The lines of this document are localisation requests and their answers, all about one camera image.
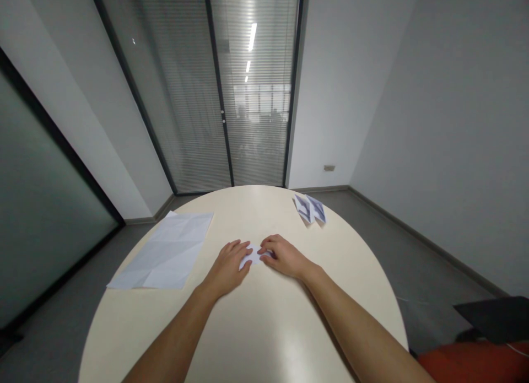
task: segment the white wall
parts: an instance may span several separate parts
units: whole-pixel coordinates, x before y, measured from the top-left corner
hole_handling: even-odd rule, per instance
[[[349,183],[415,1],[309,0],[288,188]]]
[[[0,45],[125,219],[171,194],[92,0],[0,0]]]
[[[350,184],[529,295],[528,0],[418,0]]]

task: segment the tabletop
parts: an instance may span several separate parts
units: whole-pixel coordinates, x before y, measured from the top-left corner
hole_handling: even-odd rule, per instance
[[[107,289],[84,347],[79,382],[118,383],[180,310],[229,241],[259,245],[281,234],[329,274],[406,349],[397,300],[367,244],[325,207],[327,223],[306,225],[291,190],[237,186],[196,198],[176,213],[214,212],[204,245],[183,289]],[[125,258],[134,258],[151,229]],[[220,299],[209,317],[186,382],[354,381],[304,288],[254,265],[242,285]]]

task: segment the orange chair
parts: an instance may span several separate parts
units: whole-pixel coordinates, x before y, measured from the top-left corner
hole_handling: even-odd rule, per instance
[[[511,346],[529,354],[529,343]],[[438,383],[529,382],[529,357],[487,341],[441,346],[418,361]]]

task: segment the person's left hand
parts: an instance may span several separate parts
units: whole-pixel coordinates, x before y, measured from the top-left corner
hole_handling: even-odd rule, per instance
[[[220,250],[219,256],[201,284],[215,301],[237,288],[250,271],[252,261],[246,261],[239,271],[242,258],[252,253],[252,249],[246,248],[249,244],[249,241],[241,243],[241,240],[236,240],[227,243]]]

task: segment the paper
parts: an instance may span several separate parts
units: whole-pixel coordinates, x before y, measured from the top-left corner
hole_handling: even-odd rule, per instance
[[[314,222],[314,206],[305,200],[304,198],[301,198],[298,195],[295,195],[296,198],[294,199],[294,202],[296,203],[296,208],[298,209],[299,214],[303,219],[305,219],[308,223]]]
[[[108,288],[182,289],[202,248],[213,214],[168,214]]]
[[[261,262],[261,259],[259,259],[259,258],[260,258],[262,255],[259,255],[259,254],[257,253],[257,251],[260,250],[261,247],[258,247],[258,246],[255,246],[255,245],[250,244],[250,245],[248,246],[248,248],[253,249],[253,251],[252,251],[251,254],[246,255],[244,258],[242,258],[241,264],[239,265],[239,270],[242,269],[242,267],[244,266],[244,263],[246,263],[246,261],[248,261],[248,260],[251,260],[251,261],[252,261],[252,266],[253,266],[253,265],[256,265],[256,264],[258,264],[258,263]],[[265,251],[265,252],[263,253],[263,255],[268,255],[268,256],[270,256],[270,257],[273,257],[273,256],[272,256],[272,253],[271,253],[270,251]]]
[[[309,202],[314,207],[314,217],[316,219],[319,219],[323,223],[327,223],[327,218],[325,217],[325,210],[323,209],[323,204],[309,195],[306,195],[306,196]]]

